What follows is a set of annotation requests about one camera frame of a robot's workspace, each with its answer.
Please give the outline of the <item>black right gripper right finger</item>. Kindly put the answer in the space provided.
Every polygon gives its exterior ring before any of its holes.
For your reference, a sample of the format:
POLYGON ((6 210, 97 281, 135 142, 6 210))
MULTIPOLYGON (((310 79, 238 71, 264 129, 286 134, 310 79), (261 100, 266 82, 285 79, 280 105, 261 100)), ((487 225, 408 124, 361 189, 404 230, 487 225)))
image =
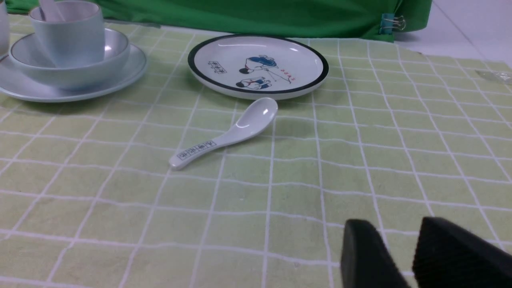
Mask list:
POLYGON ((441 217, 424 217, 412 264, 420 288, 510 288, 511 255, 441 217))

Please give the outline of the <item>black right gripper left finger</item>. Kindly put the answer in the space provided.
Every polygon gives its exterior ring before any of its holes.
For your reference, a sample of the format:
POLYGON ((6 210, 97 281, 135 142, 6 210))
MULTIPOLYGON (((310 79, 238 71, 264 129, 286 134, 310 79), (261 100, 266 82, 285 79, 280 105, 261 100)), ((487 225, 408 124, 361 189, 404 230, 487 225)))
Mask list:
POLYGON ((371 222, 348 219, 340 259, 344 288, 408 288, 377 229, 371 222))

